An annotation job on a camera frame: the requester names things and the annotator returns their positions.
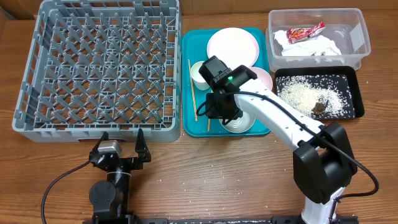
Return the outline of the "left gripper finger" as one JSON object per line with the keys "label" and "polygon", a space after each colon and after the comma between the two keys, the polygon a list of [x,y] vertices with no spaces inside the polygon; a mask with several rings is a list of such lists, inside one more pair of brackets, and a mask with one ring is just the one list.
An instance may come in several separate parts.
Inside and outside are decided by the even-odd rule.
{"label": "left gripper finger", "polygon": [[142,129],[138,130],[136,145],[135,145],[135,152],[137,153],[137,159],[140,162],[150,162],[151,161],[151,154],[149,148],[147,147],[144,132]]}
{"label": "left gripper finger", "polygon": [[103,135],[101,136],[100,140],[98,141],[98,146],[100,145],[100,143],[101,143],[102,141],[107,141],[108,139],[109,139],[109,134],[105,131],[105,132],[103,133]]}

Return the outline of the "white paper cup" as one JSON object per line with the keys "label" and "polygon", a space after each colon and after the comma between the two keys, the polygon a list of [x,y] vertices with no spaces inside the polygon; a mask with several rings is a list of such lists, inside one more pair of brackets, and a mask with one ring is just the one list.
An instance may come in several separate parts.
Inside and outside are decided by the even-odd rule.
{"label": "white paper cup", "polygon": [[207,90],[210,87],[199,72],[199,69],[203,63],[204,61],[196,62],[190,70],[193,83],[199,90]]}

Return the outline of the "pink bowl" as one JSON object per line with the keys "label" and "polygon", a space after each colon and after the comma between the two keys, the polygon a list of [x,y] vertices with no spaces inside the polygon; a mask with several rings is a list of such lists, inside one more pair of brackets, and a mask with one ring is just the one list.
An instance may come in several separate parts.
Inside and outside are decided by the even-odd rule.
{"label": "pink bowl", "polygon": [[273,80],[271,75],[267,71],[259,67],[250,67],[249,69],[252,70],[257,75],[257,77],[262,80],[262,82],[265,84],[266,87],[268,87],[268,89],[272,90]]}

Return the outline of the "brown food scrap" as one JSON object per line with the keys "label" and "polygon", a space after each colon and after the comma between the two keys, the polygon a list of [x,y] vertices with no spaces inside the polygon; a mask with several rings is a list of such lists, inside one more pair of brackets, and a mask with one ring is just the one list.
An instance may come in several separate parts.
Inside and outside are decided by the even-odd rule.
{"label": "brown food scrap", "polygon": [[326,109],[329,104],[329,100],[326,100],[324,102],[317,102],[315,103],[315,106],[312,109],[312,113],[315,116],[324,116],[326,114]]}

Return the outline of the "red snack wrapper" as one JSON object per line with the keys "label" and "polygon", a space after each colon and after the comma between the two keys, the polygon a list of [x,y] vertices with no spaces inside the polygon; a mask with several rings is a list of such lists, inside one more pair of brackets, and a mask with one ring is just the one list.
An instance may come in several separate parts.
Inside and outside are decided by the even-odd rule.
{"label": "red snack wrapper", "polygon": [[301,42],[319,35],[325,28],[326,27],[323,22],[320,22],[311,28],[289,28],[287,30],[287,39],[290,44],[295,44],[296,42]]}

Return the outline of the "white napkin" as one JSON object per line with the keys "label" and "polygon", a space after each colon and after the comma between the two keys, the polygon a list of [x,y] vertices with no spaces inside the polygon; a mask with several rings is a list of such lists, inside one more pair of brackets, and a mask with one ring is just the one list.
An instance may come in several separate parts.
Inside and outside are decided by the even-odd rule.
{"label": "white napkin", "polygon": [[333,56],[341,55],[340,49],[333,40],[323,35],[318,35],[302,42],[291,44],[287,38],[286,30],[274,33],[274,39],[282,46],[282,56]]}

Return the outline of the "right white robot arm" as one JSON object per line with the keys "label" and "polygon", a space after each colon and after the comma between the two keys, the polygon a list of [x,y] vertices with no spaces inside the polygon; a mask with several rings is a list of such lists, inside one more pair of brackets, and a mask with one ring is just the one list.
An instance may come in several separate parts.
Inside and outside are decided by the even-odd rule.
{"label": "right white robot arm", "polygon": [[222,63],[202,65],[199,72],[212,89],[201,104],[207,117],[228,122],[238,111],[245,112],[292,151],[294,181],[305,196],[297,223],[344,223],[336,214],[341,199],[379,190],[374,174],[354,158],[341,125],[325,126],[298,112],[244,65],[234,70]]}

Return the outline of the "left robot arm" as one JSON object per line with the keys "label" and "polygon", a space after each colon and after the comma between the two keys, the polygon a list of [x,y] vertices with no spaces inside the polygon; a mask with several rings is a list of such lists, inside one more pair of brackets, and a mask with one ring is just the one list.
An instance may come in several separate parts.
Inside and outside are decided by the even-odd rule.
{"label": "left robot arm", "polygon": [[110,140],[108,133],[92,149],[89,161],[107,173],[106,180],[95,183],[89,192],[93,205],[92,223],[139,223],[134,212],[128,210],[131,172],[143,169],[151,161],[151,154],[144,139],[143,130],[138,130],[136,157],[122,157],[117,140]]}

